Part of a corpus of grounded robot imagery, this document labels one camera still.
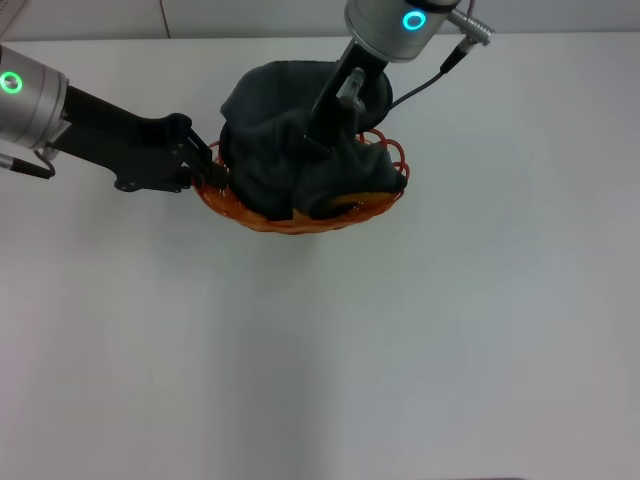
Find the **white table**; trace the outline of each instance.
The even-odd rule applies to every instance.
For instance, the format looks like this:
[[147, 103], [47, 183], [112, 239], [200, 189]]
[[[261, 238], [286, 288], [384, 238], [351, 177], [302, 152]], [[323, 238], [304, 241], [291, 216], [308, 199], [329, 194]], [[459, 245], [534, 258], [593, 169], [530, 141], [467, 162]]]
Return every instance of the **white table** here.
[[[457, 40], [391, 67], [397, 94]], [[243, 73], [345, 45], [11, 46], [215, 139]], [[337, 233], [257, 234], [68, 156], [2, 173], [0, 478], [639, 478], [639, 51], [497, 36], [384, 122], [408, 194]]]

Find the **orange basket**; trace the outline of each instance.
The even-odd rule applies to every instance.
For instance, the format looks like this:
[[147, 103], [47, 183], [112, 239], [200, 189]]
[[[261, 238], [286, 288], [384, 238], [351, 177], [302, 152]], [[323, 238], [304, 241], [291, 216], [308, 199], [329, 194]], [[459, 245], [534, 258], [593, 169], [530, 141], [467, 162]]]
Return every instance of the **orange basket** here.
[[[378, 137], [377, 142], [368, 140], [364, 134], [358, 136], [358, 140], [371, 144], [379, 143], [385, 147], [393, 146], [400, 155], [400, 161], [394, 162], [393, 166], [409, 180], [410, 170], [409, 165], [405, 161], [404, 150], [402, 146], [395, 140], [387, 139], [378, 130], [370, 130], [370, 133]], [[215, 142], [209, 146], [213, 149], [218, 146], [219, 142]], [[216, 155], [215, 162], [219, 165], [224, 165], [224, 160], [220, 157], [220, 153]], [[286, 235], [301, 235], [304, 233], [323, 233], [331, 230], [340, 230], [342, 228], [350, 227], [357, 223], [366, 222], [370, 218], [380, 215], [389, 210], [393, 205], [402, 197], [404, 192], [384, 193], [384, 194], [370, 194], [369, 196], [358, 194], [353, 198], [358, 198], [355, 206], [348, 212], [327, 220], [314, 220], [297, 211], [293, 212], [292, 220], [273, 221], [269, 220], [265, 216], [253, 212], [245, 207], [234, 195], [231, 188], [227, 187], [219, 189], [210, 185], [203, 185], [198, 187], [194, 185], [196, 192], [202, 198], [202, 201], [206, 203], [209, 208], [225, 217], [231, 218], [241, 225], [244, 225], [251, 230], [257, 232], [275, 232], [283, 233]], [[349, 195], [343, 198], [345, 201], [349, 200]]]

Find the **fabric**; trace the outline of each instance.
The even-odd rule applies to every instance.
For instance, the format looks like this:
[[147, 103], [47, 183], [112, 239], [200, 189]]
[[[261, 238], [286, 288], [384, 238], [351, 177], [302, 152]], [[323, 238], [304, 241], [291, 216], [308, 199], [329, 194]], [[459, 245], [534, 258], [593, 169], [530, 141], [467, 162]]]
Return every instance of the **fabric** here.
[[358, 132], [377, 125], [392, 102], [386, 75], [362, 100], [366, 112], [353, 119], [323, 158], [305, 153], [304, 133], [311, 109], [335, 68], [333, 62], [273, 62], [247, 73], [221, 113], [227, 123], [220, 136], [229, 185], [239, 200], [270, 220], [288, 220], [298, 210], [330, 218], [337, 196], [398, 193], [406, 180], [379, 145], [363, 145]]

